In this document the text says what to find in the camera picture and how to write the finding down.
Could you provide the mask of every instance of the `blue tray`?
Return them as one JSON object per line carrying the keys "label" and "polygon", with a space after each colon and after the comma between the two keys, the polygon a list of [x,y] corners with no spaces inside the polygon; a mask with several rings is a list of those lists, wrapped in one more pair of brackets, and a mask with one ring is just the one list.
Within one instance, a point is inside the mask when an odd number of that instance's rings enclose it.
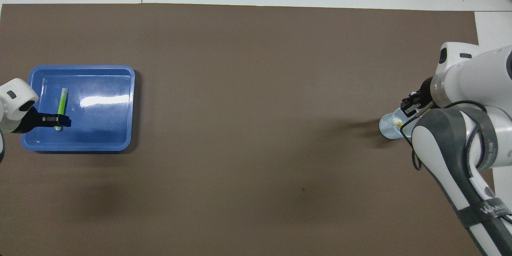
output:
{"label": "blue tray", "polygon": [[30,72],[37,111],[56,114],[68,88],[65,115],[71,127],[36,127],[22,146],[40,152],[118,152],[132,137],[135,72],[125,65],[43,65]]}

